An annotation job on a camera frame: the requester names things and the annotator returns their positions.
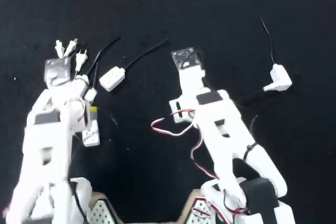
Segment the white plastic part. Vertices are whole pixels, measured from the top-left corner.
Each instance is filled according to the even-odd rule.
[[[123,68],[114,67],[100,77],[99,83],[110,92],[118,86],[123,79],[125,79],[125,70]]]
[[[206,200],[210,203],[215,204],[220,211],[223,213],[224,217],[229,221],[229,222],[233,222],[233,216],[232,213],[230,213],[225,207],[224,207],[224,194],[222,191],[217,191],[214,188],[214,185],[218,184],[218,179],[213,179],[210,181],[205,182],[202,186],[201,186],[201,192],[202,195],[206,196]],[[236,207],[238,207],[237,204],[235,204],[232,199],[226,197],[225,200],[225,204],[228,208],[230,209],[235,209]]]
[[[104,200],[98,200],[91,211],[90,224],[117,224]]]
[[[89,86],[89,78],[83,74],[76,76],[71,84],[68,86],[67,96],[70,98],[83,97]]]
[[[97,95],[97,91],[95,88],[91,88],[88,90],[88,92],[86,92],[85,96],[84,96],[84,100],[88,101],[88,102],[93,102],[95,100],[95,97]]]
[[[198,212],[197,210],[193,210],[194,208],[204,211],[210,216]],[[190,212],[188,214],[188,218],[185,220],[185,224],[215,224],[216,223],[216,215],[215,212],[209,208],[207,203],[204,200],[195,200],[194,205],[191,207]]]
[[[77,186],[76,186],[76,193],[79,199],[79,203],[80,206],[84,212],[84,214],[87,216],[87,220],[90,219],[91,216],[91,210],[89,208],[89,202],[91,199],[91,195],[92,195],[92,187],[90,182],[85,179],[85,178],[72,178],[70,181],[72,182],[76,182]],[[73,224],[83,224],[84,219],[83,216],[81,214],[81,212],[79,211],[79,208],[77,206],[75,197],[72,196],[71,198],[71,213],[70,213],[70,222],[69,223],[73,223]]]
[[[58,55],[58,58],[63,58],[64,56],[64,47],[62,46],[62,42],[59,41],[59,40],[56,40],[56,46],[55,46],[55,49],[56,49],[56,53]]]
[[[179,70],[178,73],[182,94],[195,94],[204,87],[202,78],[205,77],[205,71],[201,65]]]
[[[71,206],[67,183],[72,137],[69,117],[62,122],[27,125],[20,178],[14,189],[7,224],[23,223],[34,208],[43,187],[54,184],[54,221],[69,223]]]
[[[89,130],[82,131],[82,140],[85,147],[97,146],[100,144],[98,121],[93,120]]]
[[[76,68],[75,71],[79,72],[85,61],[88,59],[87,50],[82,54],[80,51],[76,54]]]
[[[274,209],[277,223],[279,224],[295,224],[293,212],[290,206],[278,201],[279,207]],[[236,215],[235,224],[267,224],[262,221],[261,214],[254,215]]]
[[[283,65],[274,64],[270,74],[273,83],[264,86],[264,92],[270,90],[285,91],[292,86],[292,81]]]
[[[226,191],[226,199],[229,206],[233,208],[246,207],[246,197],[239,185],[240,180],[238,180],[233,173],[233,159],[244,159],[246,151],[251,145],[255,144],[255,140],[243,123],[239,110],[225,90],[212,91],[217,92],[217,94],[213,93],[208,95],[210,102],[199,104],[197,96],[203,94],[205,88],[203,84],[200,83],[200,81],[202,81],[202,75],[195,73],[197,71],[201,73],[201,68],[197,70],[195,66],[181,69],[178,65],[176,66],[180,74],[182,95],[178,99],[170,101],[170,106],[173,112],[176,112],[178,109],[195,110],[192,120],[193,125],[201,132],[204,143],[214,162],[214,171],[218,176],[219,192],[211,190],[203,192],[202,188],[201,191],[207,199],[208,195],[214,195],[210,200],[215,201],[218,208],[228,215],[227,219],[233,220],[232,214],[224,209],[223,192],[224,190]],[[291,85],[291,80],[281,65],[274,64],[271,77],[277,90],[285,90]],[[174,119],[176,122],[190,121],[191,117],[188,113],[182,113],[182,116],[175,116]],[[256,170],[261,177],[271,181],[278,198],[287,193],[285,180],[271,158],[260,145],[256,145],[248,152],[245,162]],[[289,219],[293,219],[290,211],[288,211],[287,214],[291,215],[288,217]],[[262,224],[262,220],[254,216],[251,217],[251,221],[242,223]]]
[[[36,102],[32,107],[32,110],[34,111],[44,110],[50,99],[51,99],[50,91],[48,89],[45,89],[37,98]]]
[[[68,45],[68,47],[67,47],[67,50],[66,50],[65,53],[64,53],[64,58],[65,58],[65,57],[68,57],[68,56],[71,54],[71,52],[75,50],[75,48],[76,48],[76,46],[77,46],[77,42],[78,42],[78,39],[74,39],[74,40],[71,40],[71,41],[69,42],[69,45]]]

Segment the black cable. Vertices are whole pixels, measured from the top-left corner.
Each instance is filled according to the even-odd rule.
[[[256,119],[258,118],[258,114],[255,115],[255,117],[251,120],[251,123],[250,123],[250,127],[248,128],[251,136],[253,136],[253,126],[254,126],[254,122],[256,121]]]
[[[255,91],[255,92],[253,92],[253,93],[251,93],[251,94],[249,94],[249,95],[247,95],[247,96],[245,96],[245,97],[237,100],[236,102],[242,102],[242,101],[244,101],[244,100],[246,100],[248,98],[254,97],[254,96],[256,96],[256,95],[258,95],[260,93],[263,93],[263,92],[264,92],[264,89],[258,89],[257,91]]]
[[[274,61],[274,43],[273,43],[273,40],[272,40],[272,38],[271,38],[271,36],[270,36],[270,34],[268,32],[268,29],[267,29],[267,27],[266,27],[263,19],[261,17],[259,17],[259,19],[260,19],[261,24],[262,24],[262,26],[263,26],[266,34],[267,34],[267,37],[269,39],[269,43],[270,43],[270,46],[271,46],[271,60],[272,60],[273,64],[275,64],[275,61]]]
[[[128,63],[128,64],[124,67],[124,69],[126,70],[126,69],[130,68],[130,66],[132,66],[135,62],[137,62],[137,61],[138,61],[139,59],[141,59],[143,56],[145,56],[145,55],[151,53],[152,51],[154,51],[154,50],[156,50],[156,49],[158,49],[161,45],[163,45],[164,43],[166,43],[168,40],[169,40],[169,39],[166,38],[166,39],[164,39],[163,41],[161,41],[161,42],[159,42],[158,44],[156,44],[155,46],[153,46],[153,47],[147,49],[145,52],[143,52],[142,54],[140,54],[139,56],[137,56],[134,60],[132,60],[130,63]]]
[[[77,192],[76,192],[76,187],[75,186],[77,186],[77,182],[69,181],[69,185],[70,185],[72,194],[75,197],[75,201],[76,201],[76,205],[78,207],[78,210],[80,211],[80,213],[82,214],[82,216],[84,218],[84,223],[86,223],[86,215],[84,214],[84,211],[83,211],[83,209],[82,209],[82,207],[79,203],[78,195],[77,195]]]
[[[92,83],[92,87],[95,89],[96,88],[96,84],[97,84],[97,77],[98,77],[98,70],[99,70],[99,62],[96,63],[96,68],[94,70],[94,78],[93,78],[93,83]]]
[[[244,154],[244,157],[243,157],[243,160],[244,160],[244,162],[246,162],[246,158],[247,158],[247,154],[250,152],[250,151],[252,151],[253,149],[254,149],[254,147],[256,147],[258,145],[258,143],[257,142],[254,142],[253,144],[251,144],[251,145],[248,145],[246,148],[246,152],[245,152],[245,154]]]
[[[96,62],[99,60],[99,58],[101,57],[101,55],[107,50],[109,49],[109,47],[111,47],[113,44],[115,44],[116,42],[118,42],[118,40],[121,39],[121,36],[119,36],[118,38],[114,39],[113,41],[109,42],[106,46],[104,46],[98,53],[96,58],[94,59],[93,63],[91,64],[90,68],[88,69],[88,71],[86,72],[86,76],[89,76],[89,74],[91,73],[91,71],[93,70]]]

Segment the black wire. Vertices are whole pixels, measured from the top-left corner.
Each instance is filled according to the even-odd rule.
[[[261,24],[262,24],[262,26],[263,26],[266,34],[267,34],[267,37],[269,39],[269,43],[270,43],[270,46],[271,46],[271,60],[272,60],[273,64],[275,64],[275,61],[274,61],[274,43],[273,43],[273,40],[272,40],[272,38],[271,38],[271,36],[270,36],[270,34],[268,32],[268,29],[267,29],[267,27],[266,27],[263,19],[261,17],[259,17],[259,19],[260,19]]]
[[[130,68],[130,66],[132,66],[134,63],[136,63],[139,59],[141,59],[143,56],[151,53],[152,51],[158,49],[161,45],[163,45],[164,43],[166,43],[169,39],[168,38],[165,38],[163,41],[159,42],[158,44],[156,44],[155,46],[147,49],[145,52],[143,52],[142,54],[140,54],[139,56],[137,56],[134,60],[132,60],[130,63],[128,63],[124,69],[128,69]]]
[[[109,47],[111,47],[113,44],[115,44],[116,42],[118,42],[118,40],[121,39],[121,36],[119,36],[118,38],[114,39],[113,41],[109,42],[106,46],[104,46],[98,53],[96,58],[94,59],[93,63],[91,64],[90,68],[88,69],[88,71],[86,72],[86,76],[89,76],[89,74],[91,73],[91,71],[93,70],[96,62],[99,60],[99,58],[101,57],[101,55],[107,50],[109,49]]]
[[[255,92],[253,92],[253,93],[251,93],[251,94],[249,94],[249,95],[247,95],[247,96],[245,96],[245,97],[243,97],[243,98],[237,100],[236,102],[242,102],[242,101],[245,101],[246,99],[251,98],[251,97],[254,97],[254,96],[256,96],[256,95],[258,95],[258,94],[260,94],[260,93],[263,93],[263,92],[264,92],[264,89],[258,89],[257,91],[255,91]]]
[[[80,203],[79,203],[79,199],[78,199],[78,195],[77,195],[77,192],[76,192],[76,188],[72,187],[70,185],[70,188],[72,190],[72,194],[73,196],[75,197],[75,201],[76,201],[76,204],[77,204],[77,207],[78,207],[78,210],[80,211],[80,213],[82,214],[83,218],[84,218],[84,223],[86,222],[86,215],[84,214],[84,211],[82,209],[82,207],[80,206]]]
[[[97,77],[98,77],[98,70],[99,70],[99,62],[96,63],[96,68],[94,70],[94,78],[93,78],[93,83],[92,83],[92,87],[96,88],[96,84],[97,84]]]
[[[255,115],[255,117],[251,120],[250,123],[250,127],[248,128],[248,130],[250,131],[251,136],[253,136],[253,126],[254,126],[254,122],[256,121],[256,119],[258,118],[258,114]]]

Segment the wire connector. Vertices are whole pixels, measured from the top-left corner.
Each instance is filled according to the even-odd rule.
[[[99,79],[100,85],[108,92],[112,91],[125,79],[125,69],[114,67]]]
[[[79,72],[85,61],[88,59],[88,56],[86,54],[87,50],[84,51],[82,54],[81,51],[76,54],[76,68],[75,71]]]
[[[62,42],[59,39],[56,40],[55,49],[56,49],[58,58],[62,59],[64,57],[64,47],[62,46]]]
[[[274,64],[270,74],[273,83],[264,86],[264,92],[270,90],[285,91],[292,86],[292,81],[283,65]]]
[[[78,43],[78,39],[74,39],[69,42],[67,50],[65,50],[65,53],[64,53],[64,58],[68,57],[71,54],[71,52],[75,50],[77,43]]]

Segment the red and white wire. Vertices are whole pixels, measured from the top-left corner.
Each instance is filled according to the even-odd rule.
[[[209,176],[210,178],[218,178],[215,174],[212,174],[207,169],[205,169],[204,167],[199,165],[194,158],[194,151],[197,150],[198,148],[200,148],[202,146],[202,144],[203,144],[203,138],[202,138],[202,135],[200,133],[199,134],[199,140],[198,140],[197,144],[190,151],[190,158],[194,162],[194,164],[198,167],[198,169],[203,171],[207,176]]]
[[[173,112],[170,115],[174,115],[174,114],[181,113],[181,112],[194,112],[194,111],[195,110],[193,110],[193,109],[182,109],[182,110],[178,110],[176,112]],[[183,131],[181,131],[179,133],[174,133],[174,132],[171,132],[171,131],[168,131],[168,130],[163,130],[163,129],[154,127],[154,125],[156,125],[157,123],[163,121],[164,119],[165,118],[159,118],[159,119],[154,120],[151,123],[152,130],[155,131],[155,132],[158,132],[158,133],[161,133],[161,134],[170,135],[170,136],[182,136],[184,133],[186,133],[188,130],[190,130],[193,127],[193,122],[191,122],[191,124],[187,128],[185,128]]]
[[[225,224],[230,224],[230,222],[224,217],[224,214],[222,213],[222,211],[213,203],[209,202],[206,200],[205,197],[196,197],[195,198],[196,200],[203,200],[203,201],[206,201],[207,203],[210,204],[210,206],[216,211],[216,213],[219,215],[219,217],[222,219],[222,221],[225,223]]]
[[[200,215],[196,214],[195,211],[200,212],[200,213],[203,214],[204,216],[200,216]],[[209,217],[210,217],[210,214],[209,214],[208,212],[203,211],[203,210],[201,210],[201,209],[198,209],[198,208],[196,208],[196,207],[193,207],[193,208],[191,209],[191,212],[193,213],[193,215],[199,217],[200,219],[206,219],[206,218],[209,218]]]

